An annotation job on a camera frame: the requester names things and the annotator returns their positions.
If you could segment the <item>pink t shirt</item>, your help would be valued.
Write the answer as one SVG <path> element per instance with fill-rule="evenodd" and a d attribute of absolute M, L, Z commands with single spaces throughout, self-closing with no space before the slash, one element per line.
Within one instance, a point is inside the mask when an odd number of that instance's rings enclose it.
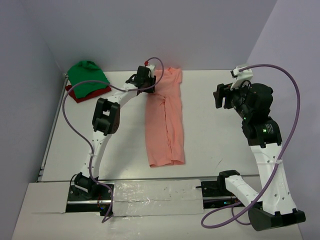
<path fill-rule="evenodd" d="M 145 106 L 145 146 L 149 166 L 185 163 L 180 68 L 164 70 L 155 93 L 149 93 Z"/>

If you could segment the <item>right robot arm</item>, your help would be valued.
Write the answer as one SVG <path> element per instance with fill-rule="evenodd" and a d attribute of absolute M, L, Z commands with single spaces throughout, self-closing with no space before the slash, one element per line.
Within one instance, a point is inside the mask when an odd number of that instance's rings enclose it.
<path fill-rule="evenodd" d="M 250 187 L 236 170 L 219 173 L 217 190 L 232 193 L 248 208 L 257 232 L 303 223 L 306 215 L 294 203 L 289 190 L 281 151 L 279 125 L 269 116 L 273 89 L 261 83 L 219 84 L 213 93 L 216 108 L 234 109 L 242 119 L 242 132 L 254 155 L 262 192 Z"/>

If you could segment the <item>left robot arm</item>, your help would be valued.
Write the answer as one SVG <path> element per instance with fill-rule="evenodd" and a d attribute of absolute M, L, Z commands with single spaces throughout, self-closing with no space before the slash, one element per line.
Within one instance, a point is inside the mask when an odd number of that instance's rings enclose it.
<path fill-rule="evenodd" d="M 136 74 L 108 98 L 99 98 L 96 102 L 92 126 L 93 134 L 89 140 L 88 156 L 74 179 L 74 186 L 86 199 L 93 199 L 98 193 L 100 164 L 108 141 L 120 126 L 120 111 L 129 100 L 142 92 L 154 93 L 156 66 L 139 66 Z"/>

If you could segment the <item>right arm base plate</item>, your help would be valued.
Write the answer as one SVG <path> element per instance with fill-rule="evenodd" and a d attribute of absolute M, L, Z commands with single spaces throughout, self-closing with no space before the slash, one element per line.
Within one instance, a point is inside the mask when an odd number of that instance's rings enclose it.
<path fill-rule="evenodd" d="M 201 190 L 204 209 L 217 209 L 239 202 L 233 193 L 221 190 L 217 180 L 201 180 L 195 188 Z"/>

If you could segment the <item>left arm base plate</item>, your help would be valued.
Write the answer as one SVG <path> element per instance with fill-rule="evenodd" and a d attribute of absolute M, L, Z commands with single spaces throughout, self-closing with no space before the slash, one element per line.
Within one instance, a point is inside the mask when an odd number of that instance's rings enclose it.
<path fill-rule="evenodd" d="M 104 216 L 111 204 L 111 190 L 98 185 L 97 191 L 90 195 L 89 193 L 75 187 L 69 186 L 66 213 L 99 213 Z"/>

